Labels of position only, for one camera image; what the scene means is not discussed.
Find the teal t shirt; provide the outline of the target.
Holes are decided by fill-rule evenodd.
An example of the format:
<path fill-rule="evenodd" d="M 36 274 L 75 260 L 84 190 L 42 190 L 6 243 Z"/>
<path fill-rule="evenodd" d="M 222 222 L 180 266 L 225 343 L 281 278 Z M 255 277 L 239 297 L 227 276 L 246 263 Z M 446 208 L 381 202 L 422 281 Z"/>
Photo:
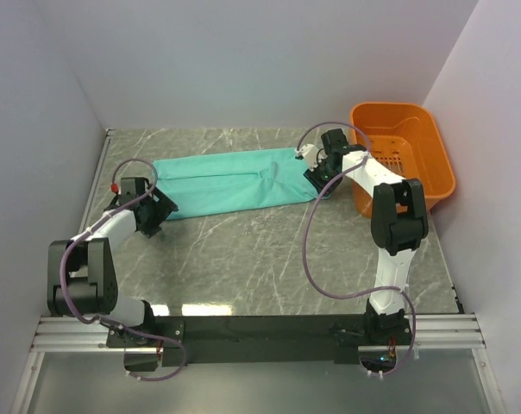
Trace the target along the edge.
<path fill-rule="evenodd" d="M 307 203 L 317 198 L 292 148 L 156 160 L 156 188 L 178 210 L 170 220 Z"/>

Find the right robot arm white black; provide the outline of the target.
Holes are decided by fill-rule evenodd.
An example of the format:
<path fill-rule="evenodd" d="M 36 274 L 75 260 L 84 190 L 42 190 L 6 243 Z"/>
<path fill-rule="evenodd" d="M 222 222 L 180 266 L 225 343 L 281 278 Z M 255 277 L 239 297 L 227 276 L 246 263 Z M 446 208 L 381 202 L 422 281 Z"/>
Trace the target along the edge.
<path fill-rule="evenodd" d="M 421 181 L 405 179 L 381 164 L 363 138 L 363 144 L 350 144 L 341 129 L 331 129 L 322 134 L 321 148 L 300 142 L 295 157 L 307 165 L 304 177 L 318 192 L 315 204 L 345 177 L 372 198 L 370 229 L 378 262 L 362 326 L 368 341 L 381 344 L 412 333 L 412 323 L 405 318 L 406 288 L 411 262 L 429 224 Z"/>

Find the orange plastic basket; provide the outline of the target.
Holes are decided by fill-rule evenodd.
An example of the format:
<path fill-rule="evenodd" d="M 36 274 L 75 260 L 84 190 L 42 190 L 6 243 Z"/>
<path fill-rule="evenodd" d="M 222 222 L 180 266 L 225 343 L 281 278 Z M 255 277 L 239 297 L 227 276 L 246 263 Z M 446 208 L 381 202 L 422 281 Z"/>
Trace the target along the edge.
<path fill-rule="evenodd" d="M 365 133 L 371 154 L 406 179 L 419 179 L 431 210 L 455 190 L 455 175 L 431 113 L 414 103 L 366 102 L 350 111 Z"/>

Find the aluminium frame rail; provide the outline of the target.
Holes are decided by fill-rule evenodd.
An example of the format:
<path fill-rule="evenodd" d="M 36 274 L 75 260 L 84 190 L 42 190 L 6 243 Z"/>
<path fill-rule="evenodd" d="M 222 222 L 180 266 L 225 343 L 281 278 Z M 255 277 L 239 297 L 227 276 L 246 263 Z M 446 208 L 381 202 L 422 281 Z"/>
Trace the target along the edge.
<path fill-rule="evenodd" d="M 361 348 L 480 348 L 474 317 L 441 320 L 418 315 L 407 294 L 411 263 L 429 233 L 430 188 L 396 157 L 389 135 L 352 139 L 333 122 L 322 146 L 301 141 L 277 160 L 257 166 L 252 153 L 207 154 L 151 163 L 151 178 L 112 179 L 113 198 L 99 220 L 79 235 L 54 241 L 47 256 L 47 307 L 52 318 L 73 317 L 106 328 L 108 348 L 148 348 L 167 362 L 179 349 L 187 363 L 324 361 L 350 363 Z M 361 314 L 279 316 L 157 316 L 145 300 L 118 290 L 112 252 L 128 237 L 153 237 L 168 218 L 202 216 L 208 192 L 217 200 L 248 197 L 249 209 L 271 205 L 261 190 L 289 188 L 319 203 L 344 178 L 371 200 L 371 237 L 378 248 L 376 279 L 363 292 Z"/>

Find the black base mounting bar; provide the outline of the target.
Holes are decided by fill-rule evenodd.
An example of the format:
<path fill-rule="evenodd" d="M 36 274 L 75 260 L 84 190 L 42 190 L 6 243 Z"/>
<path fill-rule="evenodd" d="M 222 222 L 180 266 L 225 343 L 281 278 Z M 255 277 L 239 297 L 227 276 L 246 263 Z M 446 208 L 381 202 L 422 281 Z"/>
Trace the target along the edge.
<path fill-rule="evenodd" d="M 176 341 L 161 364 L 333 361 L 356 363 L 368 345 L 359 315 L 156 317 L 155 332 Z"/>

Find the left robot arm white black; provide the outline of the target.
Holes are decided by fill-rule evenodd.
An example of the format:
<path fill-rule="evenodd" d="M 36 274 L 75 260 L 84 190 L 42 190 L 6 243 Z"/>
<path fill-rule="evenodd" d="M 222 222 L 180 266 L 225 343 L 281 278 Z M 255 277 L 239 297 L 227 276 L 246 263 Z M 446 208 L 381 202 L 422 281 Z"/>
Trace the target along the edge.
<path fill-rule="evenodd" d="M 111 190 L 114 197 L 98 222 L 48 247 L 47 308 L 54 317 L 81 316 L 120 341 L 145 347 L 158 335 L 152 306 L 119 292 L 113 253 L 135 233 L 156 235 L 179 207 L 147 178 L 123 178 Z"/>

